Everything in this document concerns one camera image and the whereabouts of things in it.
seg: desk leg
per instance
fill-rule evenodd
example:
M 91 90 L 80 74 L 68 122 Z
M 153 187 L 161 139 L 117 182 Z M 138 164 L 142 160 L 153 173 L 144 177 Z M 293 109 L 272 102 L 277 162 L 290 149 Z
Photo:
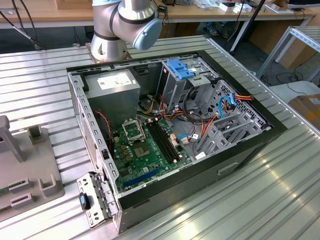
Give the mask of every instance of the desk leg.
M 308 78 L 307 81 L 308 81 L 308 82 L 311 82 L 312 79 L 314 79 L 314 77 L 315 77 L 318 73 L 320 73 L 320 67 L 318 67 L 318 69 L 315 70 L 315 72 Z
M 244 31 L 245 31 L 246 27 L 248 26 L 248 23 L 249 23 L 249 21 L 245 21 L 245 22 L 243 23 L 242 28 L 241 28 L 238 36 L 236 36 L 236 39 L 235 39 L 235 41 L 234 41 L 234 43 L 233 43 L 233 45 L 232 45 L 232 47 L 231 47 L 230 52 L 232 52 L 233 50 L 235 50 L 236 45 L 238 44 L 240 38 L 241 38 L 242 35 L 244 34 Z
M 286 42 L 288 36 L 290 35 L 290 31 L 291 31 L 291 26 L 287 28 L 287 30 L 285 31 L 285 33 L 283 34 L 283 36 L 281 37 L 281 39 L 278 41 L 278 43 L 275 45 L 274 49 L 272 50 L 272 52 L 270 53 L 270 55 L 268 56 L 268 58 L 265 60 L 265 62 L 262 64 L 261 68 L 259 69 L 259 71 L 256 73 L 256 77 L 258 79 L 261 78 L 261 76 L 265 73 L 267 66 L 273 61 L 275 55 L 277 54 L 277 52 L 279 51 L 279 49 L 282 47 L 282 45 Z
M 308 25 L 308 23 L 310 22 L 310 20 L 313 17 L 308 17 L 305 20 L 303 20 L 303 22 L 301 23 L 301 27 L 305 27 Z M 279 56 L 274 60 L 276 63 L 279 63 L 281 61 L 281 59 L 284 57 L 284 55 L 287 53 L 287 51 L 289 50 L 289 48 L 292 46 L 292 44 L 294 43 L 294 41 L 296 40 L 296 37 L 293 36 L 290 38 L 290 40 L 288 41 L 288 43 L 285 45 L 285 47 L 283 48 L 283 50 L 280 52 Z

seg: aluminum table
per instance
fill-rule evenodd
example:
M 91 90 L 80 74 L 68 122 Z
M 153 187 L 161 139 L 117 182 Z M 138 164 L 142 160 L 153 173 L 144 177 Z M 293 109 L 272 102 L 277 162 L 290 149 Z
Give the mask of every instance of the aluminum table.
M 286 46 L 283 48 L 279 56 L 276 58 L 276 62 L 279 63 L 280 60 L 283 58 L 283 56 L 286 54 L 286 52 L 289 50 L 292 43 L 295 41 L 295 39 L 299 39 L 305 44 L 307 44 L 309 47 L 316 50 L 318 53 L 320 53 L 320 26 L 290 26 L 285 31 L 279 42 L 276 44 L 272 52 L 270 53 L 269 57 L 265 60 L 259 71 L 257 72 L 256 76 L 258 78 L 261 78 L 261 76 L 266 71 L 266 68 L 268 65 L 273 61 L 275 55 L 278 53 L 278 51 L 281 49 L 281 47 L 284 45 L 288 37 L 292 35 L 292 38 L 288 41 Z M 320 66 L 318 69 L 309 77 L 308 81 L 310 82 L 318 73 L 320 72 Z
M 289 128 L 250 164 L 117 237 L 110 220 L 90 230 L 76 179 L 93 170 L 72 108 L 65 68 L 92 63 L 86 48 L 0 55 L 0 114 L 13 133 L 48 128 L 65 195 L 0 222 L 0 239 L 318 239 L 320 132 L 217 43 L 160 39 L 133 58 L 205 50 Z

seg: blue tab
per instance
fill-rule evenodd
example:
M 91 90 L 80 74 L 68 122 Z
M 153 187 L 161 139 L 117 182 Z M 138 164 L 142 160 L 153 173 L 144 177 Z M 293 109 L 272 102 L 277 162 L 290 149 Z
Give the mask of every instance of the blue tab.
M 169 67 L 175 72 L 179 79 L 193 78 L 195 74 L 190 72 L 185 64 L 179 59 L 172 59 L 167 61 Z

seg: motherboard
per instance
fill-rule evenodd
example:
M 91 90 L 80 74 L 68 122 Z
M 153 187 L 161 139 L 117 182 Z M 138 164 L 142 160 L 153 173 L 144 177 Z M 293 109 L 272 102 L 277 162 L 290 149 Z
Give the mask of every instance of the motherboard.
M 113 159 L 119 171 L 115 183 L 119 192 L 144 185 L 192 162 L 165 119 L 130 122 L 112 132 Z

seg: green motherboard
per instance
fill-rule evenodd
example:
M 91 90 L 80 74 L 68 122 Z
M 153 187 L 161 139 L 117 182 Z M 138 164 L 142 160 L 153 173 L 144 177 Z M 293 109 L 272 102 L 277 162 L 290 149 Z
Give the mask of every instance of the green motherboard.
M 113 159 L 119 171 L 119 177 L 115 183 L 119 192 L 144 185 L 148 181 L 183 167 L 192 161 L 177 140 L 173 141 L 174 135 L 166 120 L 160 119 L 152 126 L 148 123 L 142 123 L 141 127 L 145 134 L 144 141 L 137 140 L 131 144 L 126 132 L 128 137 L 132 138 L 134 134 L 140 133 L 137 127 L 133 125 L 130 126 L 130 129 L 125 127 L 126 132 L 123 128 L 113 132 L 115 138 Z M 167 148 L 164 148 L 164 144 L 168 143 L 171 147 L 166 145 Z M 178 156 L 174 161 L 168 159 L 167 149 L 175 151 L 171 154 Z

